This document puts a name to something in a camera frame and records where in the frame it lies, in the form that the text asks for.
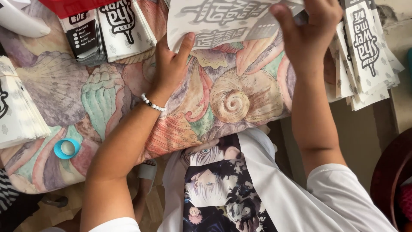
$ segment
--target white t-shirt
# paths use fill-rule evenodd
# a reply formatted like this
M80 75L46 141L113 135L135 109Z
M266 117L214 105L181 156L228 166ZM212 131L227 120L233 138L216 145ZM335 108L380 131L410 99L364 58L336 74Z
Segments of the white t-shirt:
M307 190L287 178L274 162L275 148L256 128L237 134L253 186L279 232L396 232L373 204L355 174L339 164L314 169ZM157 232L183 230L183 202L187 165L174 153L164 172L166 206ZM118 218L91 232L140 232L132 218Z

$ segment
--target striped fabric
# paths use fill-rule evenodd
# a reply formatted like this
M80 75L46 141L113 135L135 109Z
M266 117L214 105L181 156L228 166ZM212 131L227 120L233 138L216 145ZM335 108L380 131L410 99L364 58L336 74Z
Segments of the striped fabric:
M0 213L6 211L17 199L19 192L10 183L4 168L0 169Z

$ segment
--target hand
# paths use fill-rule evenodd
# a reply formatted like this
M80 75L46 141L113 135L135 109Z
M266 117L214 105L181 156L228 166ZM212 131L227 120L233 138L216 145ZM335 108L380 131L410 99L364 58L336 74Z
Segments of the hand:
M194 38L193 32L188 33L183 39L178 54L169 50L167 35L157 43L155 81L150 93L156 92L169 99L179 87L187 74L186 63L194 45Z
M296 25L286 5L270 8L280 23L286 55L298 76L323 73L323 59L343 13L337 0L305 0L305 4L309 23L302 26Z

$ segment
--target blue bottle cap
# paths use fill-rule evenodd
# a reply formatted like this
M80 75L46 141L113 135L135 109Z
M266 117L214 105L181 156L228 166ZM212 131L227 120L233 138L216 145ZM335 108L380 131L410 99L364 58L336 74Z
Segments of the blue bottle cap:
M80 150L80 144L74 139L62 139L54 145L54 153L61 159L70 159Z

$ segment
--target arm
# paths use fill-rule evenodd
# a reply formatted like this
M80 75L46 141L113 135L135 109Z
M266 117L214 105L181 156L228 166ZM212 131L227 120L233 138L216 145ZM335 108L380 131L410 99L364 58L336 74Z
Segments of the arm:
M275 4L271 11L282 27L286 54L296 72L292 130L308 176L320 165L346 163L323 81L323 58L342 9L337 0L306 0L305 4L309 23L303 26L296 25L285 5Z
M187 58L194 43L189 33L178 54L164 36L156 45L155 84L146 97L163 107L186 76ZM144 161L144 145L160 112L140 103L107 136L87 171L80 231L87 232L107 221L134 218L126 175Z

